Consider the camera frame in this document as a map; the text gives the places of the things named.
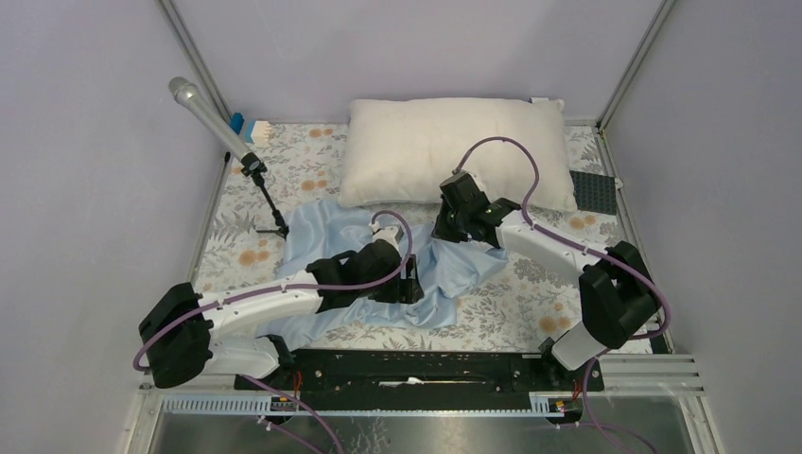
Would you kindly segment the light blue pillowcase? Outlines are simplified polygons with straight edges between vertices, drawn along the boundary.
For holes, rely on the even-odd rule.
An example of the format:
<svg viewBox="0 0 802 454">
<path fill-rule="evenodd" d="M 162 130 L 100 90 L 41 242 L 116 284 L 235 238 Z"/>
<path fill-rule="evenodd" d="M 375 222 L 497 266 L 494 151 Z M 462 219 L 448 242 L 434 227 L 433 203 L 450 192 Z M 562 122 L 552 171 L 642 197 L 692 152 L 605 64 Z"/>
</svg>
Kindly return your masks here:
<svg viewBox="0 0 802 454">
<path fill-rule="evenodd" d="M 459 299 L 501 271 L 505 252 L 478 243 L 451 243 L 432 236 L 439 208 L 435 204 L 397 203 L 345 208 L 333 199 L 304 203 L 288 217 L 290 234 L 276 274 L 286 277 L 315 259 L 358 251 L 371 237 L 375 212 L 384 225 L 393 225 L 393 213 L 411 227 L 413 252 L 424 296 L 412 305 L 381 304 L 361 298 L 345 309 L 318 315 L 283 318 L 258 326 L 258 337 L 278 335 L 291 350 L 304 347 L 415 348 L 427 350 L 424 335 L 450 328 L 458 320 Z"/>
</svg>

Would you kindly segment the cream white pillow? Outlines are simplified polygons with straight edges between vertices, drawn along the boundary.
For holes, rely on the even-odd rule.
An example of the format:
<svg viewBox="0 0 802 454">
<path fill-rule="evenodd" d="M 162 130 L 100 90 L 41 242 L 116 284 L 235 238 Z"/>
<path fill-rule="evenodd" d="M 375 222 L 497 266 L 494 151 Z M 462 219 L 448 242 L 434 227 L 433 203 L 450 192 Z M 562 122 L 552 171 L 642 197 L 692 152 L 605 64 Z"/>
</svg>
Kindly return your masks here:
<svg viewBox="0 0 802 454">
<path fill-rule="evenodd" d="M 440 183 L 469 152 L 463 169 L 491 199 L 520 202 L 532 189 L 530 206 L 572 212 L 563 105 L 547 98 L 354 100 L 339 203 L 436 203 Z"/>
</svg>

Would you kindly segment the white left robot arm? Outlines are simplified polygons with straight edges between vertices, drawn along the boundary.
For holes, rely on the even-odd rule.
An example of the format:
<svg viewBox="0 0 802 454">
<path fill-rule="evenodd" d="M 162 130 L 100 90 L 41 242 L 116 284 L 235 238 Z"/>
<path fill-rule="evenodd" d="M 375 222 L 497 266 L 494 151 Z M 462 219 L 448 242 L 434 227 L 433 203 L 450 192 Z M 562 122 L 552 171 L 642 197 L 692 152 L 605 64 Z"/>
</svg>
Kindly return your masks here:
<svg viewBox="0 0 802 454">
<path fill-rule="evenodd" d="M 133 364 L 159 389 L 200 375 L 250 375 L 280 389 L 293 376 L 288 336 L 249 339 L 246 332 L 287 317 L 346 308 L 361 298 L 409 305 L 423 296 L 415 256 L 401 254 L 386 239 L 318 259 L 266 285 L 199 293 L 180 283 L 139 323 L 143 348 Z"/>
</svg>

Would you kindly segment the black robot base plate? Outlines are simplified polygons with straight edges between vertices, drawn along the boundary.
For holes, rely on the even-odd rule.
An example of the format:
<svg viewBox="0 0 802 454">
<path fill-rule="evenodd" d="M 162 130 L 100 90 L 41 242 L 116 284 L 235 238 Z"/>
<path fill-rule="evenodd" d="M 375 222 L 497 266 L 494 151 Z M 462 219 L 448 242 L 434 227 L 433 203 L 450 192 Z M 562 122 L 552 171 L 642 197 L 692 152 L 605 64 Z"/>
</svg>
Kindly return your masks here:
<svg viewBox="0 0 802 454">
<path fill-rule="evenodd" d="M 600 392 L 601 369 L 568 371 L 538 354 L 300 349 L 288 367 L 263 378 L 306 404 L 352 402 L 400 409 L 509 409 L 526 393 Z"/>
</svg>

